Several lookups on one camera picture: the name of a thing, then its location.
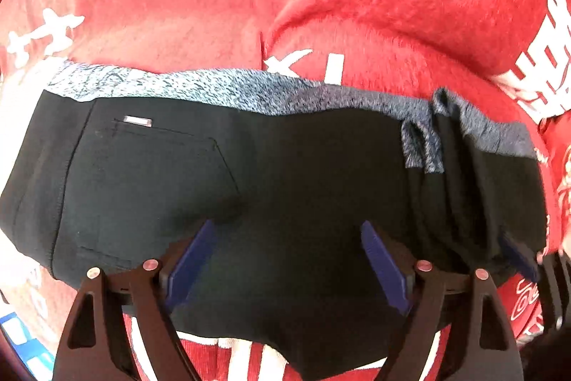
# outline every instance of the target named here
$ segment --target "white label tag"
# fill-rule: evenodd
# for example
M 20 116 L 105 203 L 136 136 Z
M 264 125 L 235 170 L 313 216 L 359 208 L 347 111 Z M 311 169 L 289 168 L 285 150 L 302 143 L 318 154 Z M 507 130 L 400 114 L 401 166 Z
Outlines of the white label tag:
M 130 115 L 125 115 L 123 121 L 125 123 L 132 123 L 133 125 L 152 127 L 152 120 L 150 118 L 140 118 L 140 117 L 132 117 Z

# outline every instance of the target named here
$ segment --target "silver rivet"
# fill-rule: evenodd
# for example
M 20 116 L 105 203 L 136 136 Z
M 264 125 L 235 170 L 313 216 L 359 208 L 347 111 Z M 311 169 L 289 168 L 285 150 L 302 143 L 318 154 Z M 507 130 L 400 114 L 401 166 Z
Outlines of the silver rivet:
M 430 263 L 428 260 L 419 260 L 416 262 L 416 268 L 420 271 L 431 271 L 432 263 Z
M 477 269 L 476 270 L 476 278 L 481 279 L 482 281 L 486 281 L 490 277 L 490 273 L 488 273 L 484 269 Z
M 100 273 L 101 273 L 101 270 L 99 268 L 93 267 L 92 269 L 87 270 L 87 277 L 89 279 L 94 279 L 94 278 L 97 278 Z
M 156 270 L 156 267 L 158 266 L 159 266 L 159 261 L 155 259 L 149 259 L 146 260 L 145 263 L 143 263 L 143 268 L 147 271 Z

